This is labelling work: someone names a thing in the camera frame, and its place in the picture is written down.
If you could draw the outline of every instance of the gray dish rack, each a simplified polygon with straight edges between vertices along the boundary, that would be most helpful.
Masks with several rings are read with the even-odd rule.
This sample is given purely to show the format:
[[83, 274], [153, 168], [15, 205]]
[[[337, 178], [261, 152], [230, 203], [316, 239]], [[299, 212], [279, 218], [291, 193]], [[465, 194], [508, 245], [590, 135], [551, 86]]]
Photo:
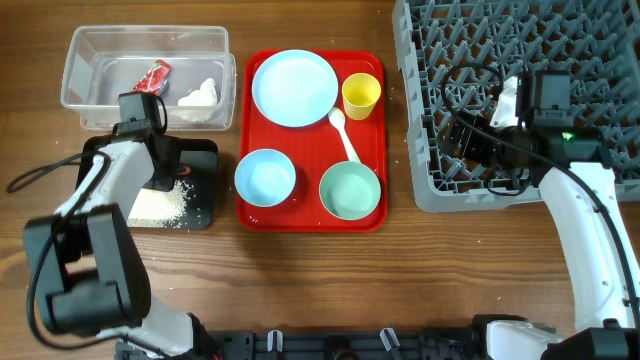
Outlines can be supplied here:
[[[438, 137], [452, 121], [440, 81], [465, 62], [497, 68], [505, 80], [523, 71], [570, 71], [575, 123], [598, 127], [607, 139], [618, 199], [640, 200], [640, 13], [634, 0], [396, 0], [392, 19], [420, 209], [502, 209], [541, 200], [532, 186], [517, 197], [493, 195], [484, 185], [488, 169], [440, 151]], [[490, 115], [486, 92], [495, 84], [490, 74], [467, 69], [447, 84], [447, 96], [471, 113]], [[490, 181], [497, 191], [510, 184], [504, 174]]]

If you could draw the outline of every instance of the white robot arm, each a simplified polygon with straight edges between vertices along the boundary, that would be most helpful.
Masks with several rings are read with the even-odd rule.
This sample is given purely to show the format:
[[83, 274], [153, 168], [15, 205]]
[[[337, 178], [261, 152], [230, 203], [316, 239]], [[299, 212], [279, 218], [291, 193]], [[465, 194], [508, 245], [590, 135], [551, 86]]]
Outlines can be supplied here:
[[[634, 282], [640, 269], [622, 223], [614, 174], [600, 163], [572, 163], [571, 171], [586, 182], [607, 206], [625, 248]], [[576, 333], [601, 328], [615, 319], [622, 328], [635, 326], [625, 299], [629, 294], [611, 232], [585, 191], [557, 169], [540, 182], [542, 199], [558, 228], [575, 301]], [[539, 360], [548, 344], [564, 339], [523, 321], [495, 321], [487, 325], [487, 353], [494, 360]]]
[[[121, 118], [126, 120], [114, 127], [112, 135], [98, 138], [97, 149], [89, 154], [100, 156], [85, 159], [92, 163], [75, 193], [53, 216], [31, 220], [25, 227], [25, 248], [34, 272], [27, 301], [29, 323], [44, 345], [73, 350], [121, 339], [145, 350], [150, 358], [221, 357], [195, 316], [152, 298], [126, 225], [143, 186], [169, 191], [179, 168], [183, 143], [164, 135], [156, 99], [146, 93], [121, 95]], [[88, 254], [95, 256], [95, 269], [66, 271], [66, 263]], [[47, 340], [35, 323], [36, 299], [51, 333], [97, 340], [73, 346]]]

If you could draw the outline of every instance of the plastic container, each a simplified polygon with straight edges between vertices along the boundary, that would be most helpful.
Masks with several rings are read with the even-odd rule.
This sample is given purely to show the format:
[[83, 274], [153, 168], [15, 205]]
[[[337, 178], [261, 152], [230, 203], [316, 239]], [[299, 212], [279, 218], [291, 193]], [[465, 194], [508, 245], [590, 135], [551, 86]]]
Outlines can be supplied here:
[[[80, 113], [89, 130], [120, 122], [118, 95], [129, 92], [158, 60], [172, 66], [160, 94], [170, 130], [226, 130], [233, 120], [236, 64], [227, 30], [219, 26], [82, 26], [73, 34], [60, 102]], [[212, 78], [218, 103], [180, 106], [178, 100]], [[189, 121], [208, 117], [205, 121]]]
[[[366, 51], [320, 50], [336, 72], [338, 83], [351, 74], [364, 72], [384, 83], [382, 64]], [[237, 216], [247, 228], [265, 232], [367, 232], [377, 229], [387, 218], [387, 148], [384, 101], [379, 101], [365, 121], [347, 119], [346, 131], [362, 163], [380, 180], [382, 194], [378, 206], [368, 216], [354, 221], [338, 219], [322, 205], [320, 180], [333, 165], [346, 161], [338, 131], [325, 116], [301, 128], [288, 128], [269, 121], [260, 113], [251, 95], [251, 84], [260, 65], [275, 50], [260, 51], [247, 61], [242, 111], [240, 158], [257, 149], [275, 149], [285, 154], [296, 168], [296, 185], [282, 203], [262, 208], [237, 197]], [[335, 104], [342, 109], [342, 96]]]

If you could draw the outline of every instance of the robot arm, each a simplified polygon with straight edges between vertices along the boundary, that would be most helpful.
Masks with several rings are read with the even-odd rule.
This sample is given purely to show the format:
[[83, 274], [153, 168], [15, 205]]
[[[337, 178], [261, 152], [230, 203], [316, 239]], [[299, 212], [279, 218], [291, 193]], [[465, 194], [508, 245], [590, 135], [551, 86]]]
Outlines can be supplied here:
[[[482, 65], [460, 65], [444, 76], [443, 93], [450, 74], [464, 66], [500, 77]], [[494, 98], [500, 95], [500, 102], [503, 95], [517, 98], [512, 114], [502, 112], [501, 119], [457, 112], [445, 99], [458, 121], [449, 128], [443, 150], [453, 155], [460, 149], [463, 158], [485, 167], [528, 170], [529, 182], [539, 187], [558, 228], [574, 291], [578, 334], [561, 341], [526, 321], [496, 319], [480, 325], [486, 353], [496, 360], [626, 359], [632, 354], [636, 358], [640, 324], [635, 288], [640, 270], [620, 217], [611, 155], [602, 134], [594, 128], [573, 127], [568, 73], [540, 72], [509, 84], [507, 90], [517, 88], [515, 94], [502, 86], [491, 91]]]
[[[163, 134], [155, 101], [144, 93], [120, 96], [121, 117], [128, 120], [96, 142], [109, 166], [49, 249], [36, 299], [42, 322], [53, 334], [128, 339], [134, 345], [144, 344], [151, 358], [163, 354], [211, 360], [219, 355], [218, 349], [198, 319], [152, 298], [126, 224], [140, 189], [171, 190], [178, 169], [178, 141]], [[53, 216], [32, 220], [25, 227], [32, 269], [38, 266], [36, 259], [52, 228], [91, 188], [106, 159], [95, 156], [88, 161], [92, 163], [85, 164], [88, 171], [71, 198]], [[90, 254], [95, 269], [66, 271], [65, 264]]]
[[[571, 171], [586, 182], [607, 206], [622, 243], [634, 283], [640, 280], [638, 262], [622, 223], [616, 200], [614, 174], [600, 163], [572, 163]], [[573, 180], [551, 169], [540, 182], [542, 199], [558, 228], [576, 311], [576, 332], [602, 327], [616, 319], [623, 328], [635, 326], [629, 294], [611, 233], [588, 195]]]
[[[603, 168], [601, 163], [579, 162], [572, 163], [570, 169], [594, 189], [607, 206], [622, 238], [632, 277], [637, 283], [640, 270], [620, 217], [613, 170]], [[628, 345], [621, 329], [603, 329], [612, 321], [623, 329], [635, 326], [631, 308], [625, 305], [625, 300], [633, 295], [626, 290], [609, 229], [585, 191], [561, 171], [549, 170], [539, 188], [558, 228], [569, 268], [575, 301], [576, 333], [597, 331], [603, 334], [608, 331], [609, 342], [593, 344], [593, 348], [604, 345], [615, 351], [626, 351]], [[487, 354], [495, 360], [587, 358], [587, 354], [580, 353], [576, 347], [589, 349], [592, 345], [581, 343], [570, 349], [562, 348], [565, 346], [562, 338], [536, 329], [524, 321], [491, 322], [487, 325], [486, 337]], [[550, 344], [551, 350], [545, 354]]]

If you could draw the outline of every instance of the white spoon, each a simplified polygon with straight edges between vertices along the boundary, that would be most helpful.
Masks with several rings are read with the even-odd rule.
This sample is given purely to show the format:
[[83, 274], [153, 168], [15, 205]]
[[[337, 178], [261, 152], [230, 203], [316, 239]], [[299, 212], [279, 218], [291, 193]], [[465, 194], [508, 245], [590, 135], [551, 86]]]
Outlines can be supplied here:
[[344, 149], [347, 152], [347, 158], [349, 159], [349, 161], [360, 162], [360, 158], [356, 153], [356, 149], [353, 148], [353, 145], [351, 145], [351, 141], [349, 140], [349, 136], [347, 136], [347, 131], [345, 130], [347, 120], [345, 119], [342, 110], [336, 107], [332, 108], [329, 111], [329, 122], [340, 133], [342, 144], [344, 145]]

